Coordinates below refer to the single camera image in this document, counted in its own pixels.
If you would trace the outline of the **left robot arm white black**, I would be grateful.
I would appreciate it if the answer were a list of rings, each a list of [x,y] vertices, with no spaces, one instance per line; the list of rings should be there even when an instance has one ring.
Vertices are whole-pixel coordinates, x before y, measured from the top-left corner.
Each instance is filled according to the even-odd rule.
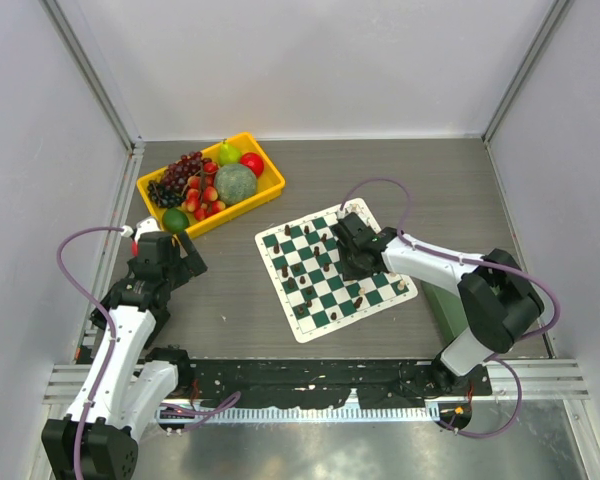
[[[133,231],[137,254],[96,311],[104,337],[86,380],[61,419],[46,422],[41,440],[57,479],[129,479],[139,440],[160,403],[186,396],[194,383],[183,350],[159,355],[133,374],[144,348],[170,314],[174,290],[207,266],[186,233]]]

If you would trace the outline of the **green white chess board mat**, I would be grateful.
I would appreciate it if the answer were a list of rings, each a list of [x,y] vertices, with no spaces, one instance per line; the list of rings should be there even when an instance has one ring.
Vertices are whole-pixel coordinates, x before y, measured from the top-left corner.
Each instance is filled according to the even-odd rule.
[[[294,338],[306,343],[417,297],[414,281],[406,275],[379,273],[346,281],[331,227],[338,205],[310,213],[255,235],[254,240],[272,281]],[[291,235],[284,235],[289,225]],[[280,245],[280,253],[273,247]],[[288,278],[281,268],[288,268]],[[293,278],[297,289],[286,290]]]

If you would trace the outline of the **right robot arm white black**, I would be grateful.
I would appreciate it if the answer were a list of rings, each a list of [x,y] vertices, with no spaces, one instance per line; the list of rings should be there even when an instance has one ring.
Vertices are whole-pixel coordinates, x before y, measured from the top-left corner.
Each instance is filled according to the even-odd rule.
[[[445,249],[391,227],[376,231],[354,212],[338,213],[331,230],[345,280],[408,275],[459,299],[467,326],[431,364],[434,386],[445,394],[464,387],[476,366],[508,352],[544,312],[529,275],[504,250]]]

